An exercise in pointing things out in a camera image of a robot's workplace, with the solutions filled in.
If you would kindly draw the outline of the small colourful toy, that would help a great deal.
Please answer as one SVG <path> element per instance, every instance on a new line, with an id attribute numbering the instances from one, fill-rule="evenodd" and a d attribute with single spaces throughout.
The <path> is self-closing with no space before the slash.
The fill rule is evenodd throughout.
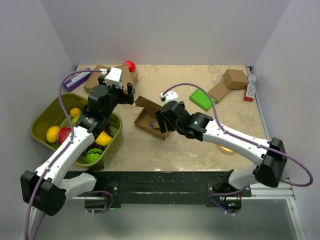
<path id="1" fill-rule="evenodd" d="M 159 123 L 158 123 L 157 120 L 151 121 L 150 126 L 151 126 L 153 129 L 155 129 L 155 130 L 156 130 L 156 129 L 160 129 L 160 125 L 159 125 Z"/>

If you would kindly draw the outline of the brown cardboard box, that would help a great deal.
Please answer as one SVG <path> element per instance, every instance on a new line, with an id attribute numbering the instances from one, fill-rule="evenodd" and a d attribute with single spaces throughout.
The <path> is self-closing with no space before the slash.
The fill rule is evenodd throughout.
<path id="1" fill-rule="evenodd" d="M 134 121 L 134 125 L 164 141 L 169 136 L 169 132 L 161 133 L 159 128 L 152 127 L 152 121 L 157 120 L 156 112 L 159 111 L 162 106 L 141 95 L 135 100 L 135 106 L 142 108 L 142 110 Z"/>

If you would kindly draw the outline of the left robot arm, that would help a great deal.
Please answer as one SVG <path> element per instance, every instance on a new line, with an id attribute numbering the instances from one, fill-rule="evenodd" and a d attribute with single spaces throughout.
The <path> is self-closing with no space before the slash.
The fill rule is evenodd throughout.
<path id="1" fill-rule="evenodd" d="M 127 84 L 127 92 L 119 77 L 99 78 L 71 134 L 54 154 L 35 171 L 25 171 L 20 177 L 22 198 L 32 207 L 54 216 L 69 199 L 90 193 L 99 196 L 104 184 L 94 174 L 85 172 L 65 179 L 65 175 L 81 153 L 91 145 L 107 127 L 109 117 L 118 104 L 133 104 L 134 85 Z"/>

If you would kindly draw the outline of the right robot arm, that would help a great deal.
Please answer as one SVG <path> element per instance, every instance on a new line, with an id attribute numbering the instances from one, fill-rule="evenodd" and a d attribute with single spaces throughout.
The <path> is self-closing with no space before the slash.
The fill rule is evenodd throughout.
<path id="1" fill-rule="evenodd" d="M 200 112 L 189 114 L 172 88 L 162 92 L 160 99 L 164 105 L 155 116 L 161 133 L 176 131 L 188 139 L 220 145 L 253 163 L 251 167 L 231 171 L 228 181 L 222 185 L 227 196 L 233 197 L 243 187 L 256 183 L 278 187 L 287 163 L 280 139 L 268 141 L 255 138 L 222 125 L 216 116 L 210 117 Z"/>

